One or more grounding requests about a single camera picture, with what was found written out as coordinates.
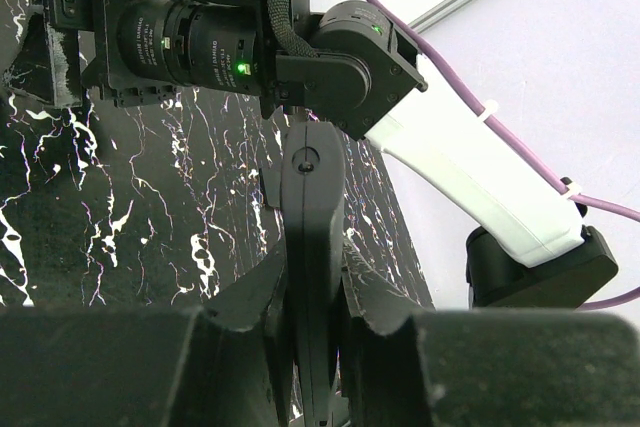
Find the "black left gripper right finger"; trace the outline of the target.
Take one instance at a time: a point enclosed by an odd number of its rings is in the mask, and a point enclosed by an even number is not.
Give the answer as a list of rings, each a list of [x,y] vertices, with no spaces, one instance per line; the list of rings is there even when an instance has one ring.
[[[424,309],[343,249],[356,426],[635,426],[639,336],[608,314]]]

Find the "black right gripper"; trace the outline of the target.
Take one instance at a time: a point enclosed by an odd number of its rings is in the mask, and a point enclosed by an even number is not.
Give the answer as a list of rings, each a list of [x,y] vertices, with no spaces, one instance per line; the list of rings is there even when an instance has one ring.
[[[118,107],[148,105],[190,83],[184,0],[29,0],[5,88],[52,108],[79,108],[89,90]]]

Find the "black remote battery cover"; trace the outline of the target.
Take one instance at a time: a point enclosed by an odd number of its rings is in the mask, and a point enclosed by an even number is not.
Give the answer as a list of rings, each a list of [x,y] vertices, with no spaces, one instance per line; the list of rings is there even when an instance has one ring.
[[[261,168],[259,170],[260,190],[263,204],[270,209],[280,208],[281,174],[275,168]]]

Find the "black remote control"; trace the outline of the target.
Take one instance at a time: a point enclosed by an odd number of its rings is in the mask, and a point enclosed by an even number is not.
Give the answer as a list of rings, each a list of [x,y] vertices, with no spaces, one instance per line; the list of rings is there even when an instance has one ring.
[[[341,283],[345,164],[340,136],[329,122],[293,125],[281,171],[287,292],[306,426],[331,426]]]

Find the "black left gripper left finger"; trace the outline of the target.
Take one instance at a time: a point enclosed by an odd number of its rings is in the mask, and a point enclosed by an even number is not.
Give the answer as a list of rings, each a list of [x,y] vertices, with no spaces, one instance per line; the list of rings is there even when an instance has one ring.
[[[5,426],[284,426],[286,248],[190,307],[5,308]]]

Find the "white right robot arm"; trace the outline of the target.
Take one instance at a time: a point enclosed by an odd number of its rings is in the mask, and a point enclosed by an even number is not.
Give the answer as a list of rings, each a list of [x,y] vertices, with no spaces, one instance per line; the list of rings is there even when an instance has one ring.
[[[450,66],[377,0],[310,12],[309,0],[29,0],[4,71],[41,105],[1,135],[2,240],[37,268],[78,266],[84,304],[116,271],[153,302],[210,298],[222,270],[283,233],[264,221],[256,150],[277,111],[307,110],[420,175],[497,245],[549,280],[507,306],[592,310],[616,273],[583,223],[588,200],[545,172]]]

